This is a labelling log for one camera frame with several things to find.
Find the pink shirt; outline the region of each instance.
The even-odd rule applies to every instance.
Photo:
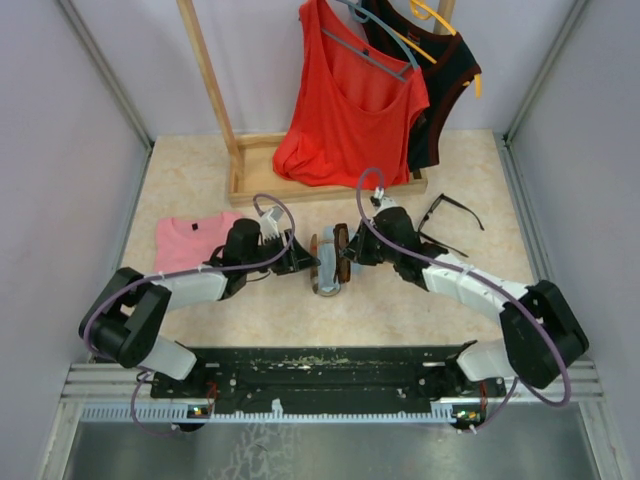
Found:
[[[227,241],[239,213],[222,212],[202,220],[162,218],[156,228],[156,272],[177,272],[195,268],[211,257],[213,250]]]

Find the white wall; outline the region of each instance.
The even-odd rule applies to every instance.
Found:
[[[591,2],[514,147],[640,476],[639,17],[638,2]]]
[[[0,17],[0,471],[34,478],[144,161],[52,0]]]
[[[175,0],[74,1],[152,136],[218,130]],[[392,1],[413,18],[408,0]],[[302,68],[301,3],[195,0],[234,129],[288,128]],[[484,95],[468,89],[447,127],[505,131],[571,4],[458,0],[452,24],[483,69]]]

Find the wooden rack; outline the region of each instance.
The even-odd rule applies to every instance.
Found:
[[[202,35],[198,15],[193,0],[177,0],[185,29],[193,48],[200,73],[211,101],[211,106],[222,130],[227,150],[231,157],[229,170],[229,202],[232,206],[250,205],[258,192],[267,192],[288,202],[312,200],[333,200],[351,198],[354,190],[342,186],[309,187],[299,182],[279,177],[272,167],[273,154],[285,133],[235,135],[227,115],[227,109],[220,93],[213,70],[211,57]],[[440,0],[438,12],[447,20],[451,19],[455,0]],[[419,195],[427,188],[424,171],[412,173],[409,183],[390,187],[390,193],[397,195]]]

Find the beige tabletop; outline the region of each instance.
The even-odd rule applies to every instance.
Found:
[[[467,254],[480,269],[505,279],[532,281],[531,270],[493,135],[488,130],[445,131],[441,164],[427,170],[424,195],[397,197],[417,224],[442,192],[482,220],[442,204],[424,231]],[[123,265],[150,273],[155,228],[163,217],[196,220],[231,207],[226,199],[229,159],[220,136],[163,136],[155,145]],[[288,205],[300,243],[323,227],[357,228],[355,200]],[[257,218],[252,207],[239,209]],[[171,312],[161,333],[189,346],[444,345],[500,336],[498,325],[456,301],[400,279],[390,265],[365,267],[332,298],[314,295],[309,272],[248,284],[223,302]]]

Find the black garment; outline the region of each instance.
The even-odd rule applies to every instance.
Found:
[[[466,88],[463,83],[471,82],[482,70],[460,33],[436,35],[426,32],[396,12],[388,0],[364,0],[362,6],[437,61],[434,65],[409,47],[422,67],[430,106],[411,128],[407,163],[410,171],[437,165],[440,163],[438,139],[444,122]],[[372,47],[392,57],[406,59],[398,44],[378,24],[369,21],[363,27]]]

